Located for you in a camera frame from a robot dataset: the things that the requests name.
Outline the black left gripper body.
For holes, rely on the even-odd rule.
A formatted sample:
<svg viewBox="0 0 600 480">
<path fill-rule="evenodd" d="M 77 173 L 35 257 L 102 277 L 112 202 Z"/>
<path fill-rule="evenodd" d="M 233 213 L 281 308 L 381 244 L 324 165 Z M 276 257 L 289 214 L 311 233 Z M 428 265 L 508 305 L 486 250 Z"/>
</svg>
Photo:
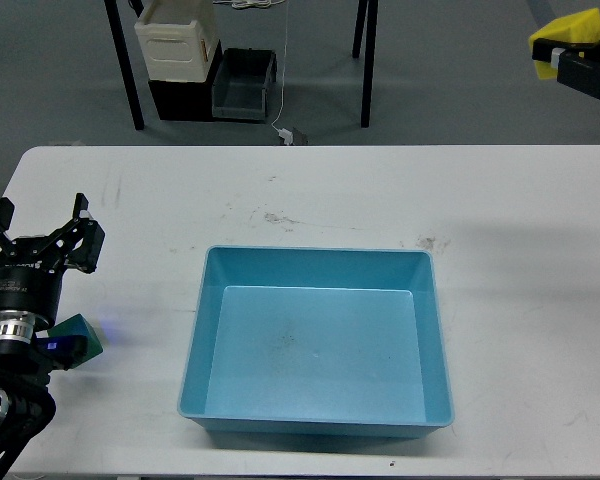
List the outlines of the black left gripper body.
<svg viewBox="0 0 600 480">
<path fill-rule="evenodd" d="M 36 331 L 55 325 L 66 270 L 65 242 L 18 238 L 0 253 L 0 321 L 25 317 Z"/>
</svg>

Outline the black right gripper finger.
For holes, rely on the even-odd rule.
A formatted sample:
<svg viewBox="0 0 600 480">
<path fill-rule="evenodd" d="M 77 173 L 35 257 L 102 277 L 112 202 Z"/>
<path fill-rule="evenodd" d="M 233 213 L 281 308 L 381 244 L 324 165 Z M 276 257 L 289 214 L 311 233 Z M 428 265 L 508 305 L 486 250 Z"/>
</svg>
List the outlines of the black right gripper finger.
<svg viewBox="0 0 600 480">
<path fill-rule="evenodd" d="M 558 83 L 598 99 L 599 54 L 600 41 L 564 43 L 539 39 L 533 44 L 532 59 L 554 68 Z"/>
</svg>

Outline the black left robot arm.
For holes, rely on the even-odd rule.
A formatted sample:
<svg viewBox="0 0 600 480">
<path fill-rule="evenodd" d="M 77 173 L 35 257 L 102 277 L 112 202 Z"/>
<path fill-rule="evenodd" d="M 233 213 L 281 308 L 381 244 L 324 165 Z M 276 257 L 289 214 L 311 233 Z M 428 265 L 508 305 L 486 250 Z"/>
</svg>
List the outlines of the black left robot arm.
<svg viewBox="0 0 600 480">
<path fill-rule="evenodd" d="M 95 271 L 105 233 L 77 194 L 71 219 L 48 235 L 11 239 L 15 207 L 0 199 L 0 479 L 56 413 L 50 375 L 103 351 L 80 314 L 57 322 L 69 269 Z"/>
</svg>

